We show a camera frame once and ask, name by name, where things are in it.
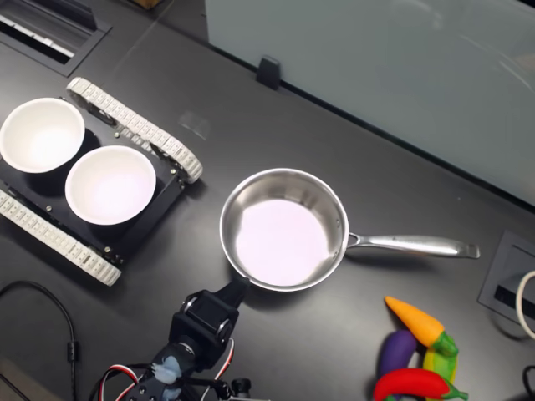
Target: black bracket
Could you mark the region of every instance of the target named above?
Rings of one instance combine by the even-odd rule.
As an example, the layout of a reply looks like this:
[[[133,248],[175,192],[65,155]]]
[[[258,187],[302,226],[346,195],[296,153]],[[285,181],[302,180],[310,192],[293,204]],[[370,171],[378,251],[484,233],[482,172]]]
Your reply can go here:
[[[275,58],[262,57],[258,65],[257,81],[268,88],[277,90],[281,84],[281,64]]]

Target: black cord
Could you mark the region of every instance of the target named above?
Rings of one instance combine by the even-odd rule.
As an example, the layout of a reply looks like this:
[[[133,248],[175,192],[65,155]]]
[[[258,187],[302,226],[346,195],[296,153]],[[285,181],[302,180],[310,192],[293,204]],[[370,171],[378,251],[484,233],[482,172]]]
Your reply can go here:
[[[144,369],[144,370],[150,369],[150,364],[149,363],[133,363],[131,365],[125,365],[125,366],[127,368],[130,368],[130,369]],[[107,374],[107,372],[108,372],[108,370],[106,370],[104,372],[104,374],[99,379],[99,381],[91,389],[91,393],[89,393],[89,401],[93,401],[93,398],[97,394],[97,392],[99,391],[100,384],[102,383],[102,380],[104,380],[104,376]],[[121,373],[123,373],[123,372],[121,372],[120,370],[112,370],[108,374],[108,379],[114,378],[115,376],[117,376],[117,375],[119,375]]]
[[[17,386],[11,383],[3,374],[0,374],[0,380],[2,380],[22,401],[30,401],[29,398],[26,397],[24,393],[20,391]]]
[[[532,369],[535,369],[535,365],[526,366],[524,368],[522,371],[522,382],[524,383],[527,395],[529,395],[529,399],[535,401],[535,394],[533,393],[532,386],[529,385],[529,378],[527,377],[527,373]]]
[[[44,294],[50,301],[52,301],[56,307],[61,311],[61,313],[64,315],[65,320],[67,321],[67,324],[69,325],[69,334],[70,334],[70,341],[67,344],[67,352],[68,352],[68,361],[70,362],[70,382],[71,382],[71,391],[72,391],[72,397],[73,401],[76,401],[76,361],[78,360],[78,342],[76,341],[76,337],[74,336],[74,325],[73,321],[70,318],[69,312],[67,312],[67,309],[65,309],[64,305],[59,301],[59,299],[50,292],[47,288],[43,287],[41,284],[37,284],[36,282],[29,282],[26,280],[19,280],[16,282],[10,282],[7,284],[2,290],[0,290],[0,297],[2,297],[6,292],[13,290],[17,287],[27,287],[32,288],[34,290],[37,290]]]

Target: saucepan handle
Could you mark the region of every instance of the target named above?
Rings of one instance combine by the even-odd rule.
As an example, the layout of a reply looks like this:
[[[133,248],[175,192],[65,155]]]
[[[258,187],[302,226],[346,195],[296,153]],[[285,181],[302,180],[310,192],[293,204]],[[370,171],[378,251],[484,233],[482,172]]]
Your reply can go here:
[[[350,232],[349,237],[354,238],[355,243],[349,244],[348,249],[357,246],[374,246],[432,256],[468,257],[471,259],[477,259],[480,256],[477,245],[439,236],[358,236]]]

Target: dark table surface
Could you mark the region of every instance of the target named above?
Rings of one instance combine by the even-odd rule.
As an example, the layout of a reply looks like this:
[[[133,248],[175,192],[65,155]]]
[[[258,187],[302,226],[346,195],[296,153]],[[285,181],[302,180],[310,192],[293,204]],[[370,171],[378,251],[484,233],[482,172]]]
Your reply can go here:
[[[445,324],[461,350],[457,387],[471,399],[523,399],[520,373],[535,362],[535,342],[515,339],[520,327],[477,296],[505,230],[535,241],[533,214],[307,100],[263,87],[251,72],[181,35],[165,15],[156,21],[119,0],[95,0],[94,8],[113,30],[73,76],[173,133],[205,172],[111,288],[0,220],[2,284],[40,282],[74,317],[83,351],[80,399],[110,364],[149,361],[185,296],[229,281],[220,211],[241,180],[273,167],[306,170],[329,183],[357,233],[448,236],[479,244],[482,256],[352,251],[313,289],[253,290],[233,335],[229,378],[247,375],[253,395],[271,400],[370,399],[380,344],[399,326],[383,302],[391,295]],[[0,121],[25,101],[64,94],[68,81],[0,45]],[[184,119],[201,128],[185,129]],[[0,322],[2,353],[69,399],[67,329],[54,307],[21,291],[0,301]]]

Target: white bowl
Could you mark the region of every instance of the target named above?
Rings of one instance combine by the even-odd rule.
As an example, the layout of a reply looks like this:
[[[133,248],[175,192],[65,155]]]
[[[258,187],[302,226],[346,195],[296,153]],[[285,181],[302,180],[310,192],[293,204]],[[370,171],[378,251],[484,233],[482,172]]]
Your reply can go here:
[[[45,173],[71,160],[84,142],[84,119],[70,103],[43,98],[18,106],[0,129],[0,154],[14,169]]]
[[[104,146],[74,164],[65,196],[80,219],[111,226],[145,209],[155,188],[156,172],[143,154],[126,146]]]

